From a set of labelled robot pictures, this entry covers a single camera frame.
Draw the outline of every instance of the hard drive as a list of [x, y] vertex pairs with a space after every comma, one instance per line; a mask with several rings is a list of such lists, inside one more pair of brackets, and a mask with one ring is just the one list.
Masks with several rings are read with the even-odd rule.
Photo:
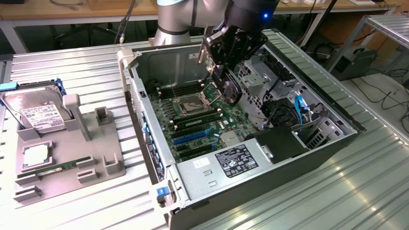
[[64, 121], [72, 119], [63, 106], [63, 83], [47, 81], [16, 86], [0, 92], [0, 100], [23, 128], [35, 128], [48, 133], [66, 128]]

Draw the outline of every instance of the hard drive label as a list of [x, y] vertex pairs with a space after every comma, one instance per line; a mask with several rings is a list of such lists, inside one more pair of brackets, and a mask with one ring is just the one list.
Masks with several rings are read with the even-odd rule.
[[245, 145], [240, 145], [227, 151], [216, 153], [215, 155], [224, 173], [229, 178], [259, 167]]
[[36, 130], [64, 124], [64, 120], [55, 104], [22, 109], [22, 113]]

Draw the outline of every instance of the blue pcie slot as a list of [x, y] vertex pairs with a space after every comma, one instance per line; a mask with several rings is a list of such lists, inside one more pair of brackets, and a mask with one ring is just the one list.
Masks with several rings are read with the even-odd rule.
[[175, 145], [179, 145], [179, 144], [183, 144], [183, 143], [185, 143], [185, 142], [188, 142], [188, 141], [191, 141], [191, 140], [195, 140], [195, 139], [199, 139], [199, 138], [204, 138], [204, 137], [207, 137], [207, 135], [209, 134], [209, 129], [207, 129], [205, 131], [201, 131], [200, 133], [196, 133], [196, 134], [193, 134], [193, 135], [189, 135], [189, 136], [185, 136], [185, 137], [183, 137], [183, 138], [180, 138], [180, 139], [176, 139], [175, 141], [173, 141], [173, 144]]

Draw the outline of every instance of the motherboard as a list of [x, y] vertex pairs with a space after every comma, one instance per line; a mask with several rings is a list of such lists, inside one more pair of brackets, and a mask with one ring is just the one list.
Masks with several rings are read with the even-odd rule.
[[212, 82], [157, 89], [149, 99], [177, 162], [243, 142], [257, 131], [252, 114], [223, 100]]

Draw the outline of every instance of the power supply label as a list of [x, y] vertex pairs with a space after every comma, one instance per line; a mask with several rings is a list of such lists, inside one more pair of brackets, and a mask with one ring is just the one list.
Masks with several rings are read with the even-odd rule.
[[22, 113], [36, 130], [64, 124], [64, 120], [55, 104], [22, 109]]
[[229, 178], [259, 167], [245, 145], [240, 145], [227, 151], [216, 153], [215, 155], [224, 173]]

